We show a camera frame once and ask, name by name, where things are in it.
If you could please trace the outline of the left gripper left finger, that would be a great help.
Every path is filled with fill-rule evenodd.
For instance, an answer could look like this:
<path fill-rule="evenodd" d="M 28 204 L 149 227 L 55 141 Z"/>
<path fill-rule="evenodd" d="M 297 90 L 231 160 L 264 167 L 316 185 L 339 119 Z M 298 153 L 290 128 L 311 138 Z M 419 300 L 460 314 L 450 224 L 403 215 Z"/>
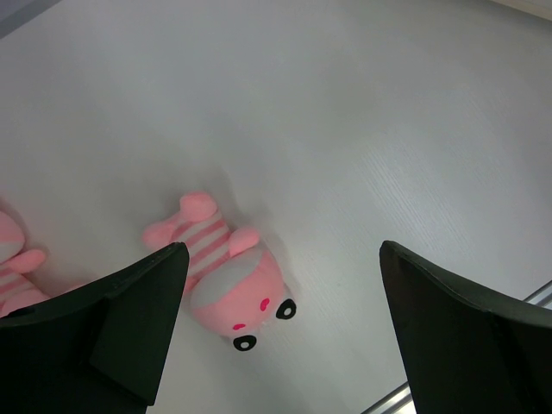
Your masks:
<path fill-rule="evenodd" d="M 175 242 L 1 320 L 3 413 L 144 413 L 154 405 L 185 287 Z"/>

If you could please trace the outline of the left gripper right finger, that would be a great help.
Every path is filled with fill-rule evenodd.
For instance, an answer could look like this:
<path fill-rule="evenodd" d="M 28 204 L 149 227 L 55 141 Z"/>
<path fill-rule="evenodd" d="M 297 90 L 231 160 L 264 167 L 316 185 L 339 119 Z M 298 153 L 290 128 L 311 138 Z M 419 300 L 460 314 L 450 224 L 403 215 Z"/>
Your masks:
<path fill-rule="evenodd" d="M 443 269 L 395 241 L 379 263 L 418 413 L 549 413 L 551 311 Z"/>

